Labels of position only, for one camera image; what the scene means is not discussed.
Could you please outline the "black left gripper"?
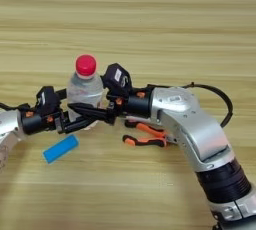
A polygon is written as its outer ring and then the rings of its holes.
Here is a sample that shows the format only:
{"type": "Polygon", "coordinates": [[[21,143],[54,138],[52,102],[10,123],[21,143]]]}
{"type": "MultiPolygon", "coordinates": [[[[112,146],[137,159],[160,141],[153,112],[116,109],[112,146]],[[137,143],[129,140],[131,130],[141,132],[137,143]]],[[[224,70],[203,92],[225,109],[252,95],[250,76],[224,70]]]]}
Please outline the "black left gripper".
{"type": "MultiPolygon", "coordinates": [[[[65,89],[58,90],[55,92],[55,97],[58,101],[65,100],[67,98],[67,91],[65,89]]],[[[59,106],[22,108],[20,113],[22,128],[27,135],[34,135],[43,131],[53,131],[57,129],[57,125],[60,125],[61,128],[63,126],[63,133],[69,134],[90,127],[96,122],[96,119],[93,117],[79,117],[74,122],[67,123],[68,112],[63,111],[59,106]]]]}

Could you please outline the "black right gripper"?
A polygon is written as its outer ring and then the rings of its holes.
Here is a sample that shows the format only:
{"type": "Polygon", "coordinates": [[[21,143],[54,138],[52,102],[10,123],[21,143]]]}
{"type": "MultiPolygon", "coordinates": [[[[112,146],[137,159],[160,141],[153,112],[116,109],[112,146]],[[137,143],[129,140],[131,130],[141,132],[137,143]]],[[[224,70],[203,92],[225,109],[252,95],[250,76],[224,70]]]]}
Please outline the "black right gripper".
{"type": "MultiPolygon", "coordinates": [[[[132,88],[127,95],[109,91],[107,99],[114,103],[114,109],[119,116],[136,116],[149,118],[151,116],[152,88],[132,88]]],[[[112,109],[95,108],[86,103],[69,103],[69,120],[77,118],[94,119],[108,124],[115,123],[115,112],[112,109]]]]}

